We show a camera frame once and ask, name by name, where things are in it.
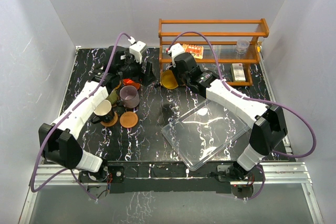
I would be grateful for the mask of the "pale green mug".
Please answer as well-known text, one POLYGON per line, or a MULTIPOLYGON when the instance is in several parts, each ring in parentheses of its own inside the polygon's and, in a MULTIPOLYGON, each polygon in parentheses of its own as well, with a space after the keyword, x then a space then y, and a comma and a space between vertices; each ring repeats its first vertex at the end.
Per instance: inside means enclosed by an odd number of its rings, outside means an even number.
POLYGON ((112 105, 112 107, 120 106, 121 100, 116 90, 113 90, 106 98, 112 105))

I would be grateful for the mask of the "yellow mug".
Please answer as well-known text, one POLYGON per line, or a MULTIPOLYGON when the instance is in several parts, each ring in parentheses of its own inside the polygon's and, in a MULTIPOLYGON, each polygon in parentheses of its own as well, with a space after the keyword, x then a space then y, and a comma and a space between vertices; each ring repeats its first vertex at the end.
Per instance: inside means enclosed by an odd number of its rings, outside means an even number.
POLYGON ((172 70, 165 70, 161 74, 160 84, 166 89, 175 89, 179 86, 172 70))

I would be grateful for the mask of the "light wooden coaster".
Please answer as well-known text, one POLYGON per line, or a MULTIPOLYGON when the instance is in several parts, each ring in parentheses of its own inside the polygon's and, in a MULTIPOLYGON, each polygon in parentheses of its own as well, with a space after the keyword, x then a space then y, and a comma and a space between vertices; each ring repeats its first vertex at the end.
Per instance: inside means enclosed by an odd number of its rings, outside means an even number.
POLYGON ((104 120, 102 120, 100 123, 105 127, 111 127, 114 126, 118 121, 118 114, 116 112, 109 112, 105 115, 104 120))
POLYGON ((124 128, 132 128, 138 123, 138 116, 136 113, 128 111, 121 115, 120 124, 124 128))

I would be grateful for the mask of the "orange mug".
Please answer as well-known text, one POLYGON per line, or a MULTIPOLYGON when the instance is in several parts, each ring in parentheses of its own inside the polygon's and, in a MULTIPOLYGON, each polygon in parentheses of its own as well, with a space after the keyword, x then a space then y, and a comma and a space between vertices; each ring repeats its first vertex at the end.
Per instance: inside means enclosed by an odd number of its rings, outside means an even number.
POLYGON ((124 85, 124 86, 133 86, 133 87, 135 87, 137 90, 139 90, 140 87, 141 87, 141 84, 140 84, 140 83, 137 83, 137 82, 135 82, 135 81, 133 81, 133 80, 131 80, 131 79, 123 79, 123 85, 124 85))

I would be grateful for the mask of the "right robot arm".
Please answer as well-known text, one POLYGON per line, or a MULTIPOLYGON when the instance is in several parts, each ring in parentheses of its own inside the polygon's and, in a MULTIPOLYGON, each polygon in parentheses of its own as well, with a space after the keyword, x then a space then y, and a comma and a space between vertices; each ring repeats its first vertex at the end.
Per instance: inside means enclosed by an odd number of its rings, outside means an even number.
POLYGON ((251 101, 248 96, 228 86, 211 71, 203 71, 187 52, 171 54, 171 70, 178 84, 229 109, 250 128, 249 143, 230 167, 230 175, 247 180, 253 168, 268 156, 287 135, 283 109, 251 101))

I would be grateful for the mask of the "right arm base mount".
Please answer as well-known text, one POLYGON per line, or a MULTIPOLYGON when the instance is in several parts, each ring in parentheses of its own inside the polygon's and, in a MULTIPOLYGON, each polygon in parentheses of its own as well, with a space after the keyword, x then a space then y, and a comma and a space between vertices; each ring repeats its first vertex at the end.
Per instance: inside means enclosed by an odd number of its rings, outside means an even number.
POLYGON ((224 169, 219 169, 218 166, 217 170, 215 172, 210 172, 207 177, 212 177, 218 182, 228 183, 234 181, 244 182, 246 180, 246 183, 243 185, 233 185, 233 188, 236 190, 235 193, 232 192, 235 200, 247 202, 260 195, 266 182, 266 176, 262 166, 256 165, 249 171, 245 171, 236 163, 233 163, 230 166, 224 165, 224 167, 224 169), (261 175, 261 186, 259 190, 254 193, 253 184, 255 182, 256 171, 258 171, 261 175))

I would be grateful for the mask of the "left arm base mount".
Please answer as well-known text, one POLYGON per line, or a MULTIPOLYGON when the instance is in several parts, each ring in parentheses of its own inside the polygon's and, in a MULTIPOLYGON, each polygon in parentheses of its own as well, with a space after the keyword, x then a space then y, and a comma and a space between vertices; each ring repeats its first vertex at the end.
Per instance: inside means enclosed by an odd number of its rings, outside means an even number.
POLYGON ((98 172, 80 171, 74 177, 75 181, 84 189, 89 198, 97 204, 117 186, 122 186, 125 180, 125 168, 121 165, 102 165, 98 172))

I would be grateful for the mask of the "purple mug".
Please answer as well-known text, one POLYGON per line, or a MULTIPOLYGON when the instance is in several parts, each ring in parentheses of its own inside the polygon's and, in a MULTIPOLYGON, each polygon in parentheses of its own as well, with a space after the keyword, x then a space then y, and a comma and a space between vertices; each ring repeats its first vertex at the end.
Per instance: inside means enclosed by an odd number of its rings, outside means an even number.
POLYGON ((119 95, 123 106, 127 109, 134 109, 140 103, 138 90, 134 86, 124 86, 119 95))

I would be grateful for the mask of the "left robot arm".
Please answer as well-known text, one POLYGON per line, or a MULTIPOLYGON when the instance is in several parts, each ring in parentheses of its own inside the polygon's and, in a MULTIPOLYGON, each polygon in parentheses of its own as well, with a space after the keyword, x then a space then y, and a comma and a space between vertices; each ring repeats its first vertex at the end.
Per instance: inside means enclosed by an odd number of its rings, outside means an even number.
POLYGON ((152 63, 143 65, 147 45, 141 41, 129 49, 111 46, 106 58, 99 63, 68 109, 51 124, 42 124, 38 130, 41 155, 48 161, 67 169, 90 172, 96 181, 108 177, 108 168, 102 158, 83 150, 77 142, 79 133, 94 110, 112 93, 122 79, 131 79, 144 86, 155 80, 152 63))

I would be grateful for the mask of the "black and white mug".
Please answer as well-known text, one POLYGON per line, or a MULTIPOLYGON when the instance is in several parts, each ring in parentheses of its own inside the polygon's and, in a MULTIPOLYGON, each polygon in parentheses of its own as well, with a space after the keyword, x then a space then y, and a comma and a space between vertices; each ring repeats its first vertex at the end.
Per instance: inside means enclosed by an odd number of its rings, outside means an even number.
POLYGON ((103 100, 94 110, 94 116, 90 119, 93 124, 110 123, 114 119, 112 104, 108 100, 103 100))

